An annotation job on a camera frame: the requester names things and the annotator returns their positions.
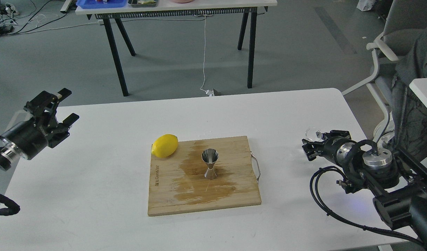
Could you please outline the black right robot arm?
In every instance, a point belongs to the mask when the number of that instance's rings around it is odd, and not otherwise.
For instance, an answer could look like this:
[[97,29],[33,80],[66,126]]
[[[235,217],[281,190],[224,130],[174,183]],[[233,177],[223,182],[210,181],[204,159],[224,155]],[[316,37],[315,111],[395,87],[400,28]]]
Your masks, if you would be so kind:
[[[427,250],[427,168],[404,149],[391,152],[378,148],[371,140],[353,141],[348,131],[317,133],[319,141],[302,139],[309,161],[321,156],[333,165],[320,168],[310,179],[310,193],[328,216],[345,224],[379,235],[401,238]],[[336,172],[336,183],[346,194],[368,189],[373,203],[388,230],[349,221],[332,211],[321,199],[320,177]]]

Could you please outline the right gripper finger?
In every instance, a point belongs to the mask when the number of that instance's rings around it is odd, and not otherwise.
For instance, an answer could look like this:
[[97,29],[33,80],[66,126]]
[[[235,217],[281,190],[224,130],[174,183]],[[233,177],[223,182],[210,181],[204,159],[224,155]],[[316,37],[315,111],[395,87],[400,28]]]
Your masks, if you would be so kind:
[[341,138],[352,140],[349,131],[344,131],[344,130],[331,130],[328,133],[322,133],[320,138],[323,141],[338,140]]
[[322,156],[322,142],[311,142],[306,139],[302,139],[302,148],[308,161],[313,161],[317,156]]

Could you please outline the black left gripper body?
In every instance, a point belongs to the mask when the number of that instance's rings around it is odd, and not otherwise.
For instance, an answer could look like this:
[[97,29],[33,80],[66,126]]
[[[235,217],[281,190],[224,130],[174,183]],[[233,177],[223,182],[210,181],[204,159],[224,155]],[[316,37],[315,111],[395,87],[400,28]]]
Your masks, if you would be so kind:
[[44,148],[48,147],[44,126],[36,126],[32,120],[22,121],[2,134],[7,142],[13,143],[25,159],[33,159]]

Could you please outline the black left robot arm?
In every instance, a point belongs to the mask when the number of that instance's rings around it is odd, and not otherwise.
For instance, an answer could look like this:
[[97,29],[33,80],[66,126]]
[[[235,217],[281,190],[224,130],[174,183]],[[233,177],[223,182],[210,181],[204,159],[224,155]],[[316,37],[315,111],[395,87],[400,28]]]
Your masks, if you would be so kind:
[[59,104],[71,93],[67,88],[56,93],[42,91],[26,102],[23,109],[30,117],[0,135],[1,171],[7,172],[21,158],[31,160],[46,147],[53,149],[69,137],[69,130],[79,116],[71,113],[58,121],[56,113]]

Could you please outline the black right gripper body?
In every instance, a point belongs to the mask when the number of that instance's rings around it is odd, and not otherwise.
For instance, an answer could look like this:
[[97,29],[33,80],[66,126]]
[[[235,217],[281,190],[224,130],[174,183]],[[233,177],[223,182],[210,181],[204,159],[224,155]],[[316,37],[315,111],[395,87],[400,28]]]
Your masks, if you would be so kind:
[[319,156],[338,166],[342,166],[344,159],[355,144],[351,139],[341,136],[330,138],[323,143],[323,149],[320,151]]

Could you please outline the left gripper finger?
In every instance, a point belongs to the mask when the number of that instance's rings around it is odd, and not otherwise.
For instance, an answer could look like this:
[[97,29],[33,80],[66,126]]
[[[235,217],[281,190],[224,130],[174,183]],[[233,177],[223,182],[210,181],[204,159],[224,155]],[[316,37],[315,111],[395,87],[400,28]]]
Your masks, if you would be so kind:
[[62,143],[66,138],[69,137],[69,130],[71,126],[79,119],[79,116],[75,113],[70,114],[62,122],[58,123],[56,118],[54,118],[46,129],[46,138],[48,141],[48,146],[50,148],[55,148],[58,144]]
[[34,125],[57,127],[59,125],[56,119],[57,107],[71,94],[72,91],[67,88],[63,88],[57,93],[42,91],[26,103],[24,110],[33,116],[31,120]]

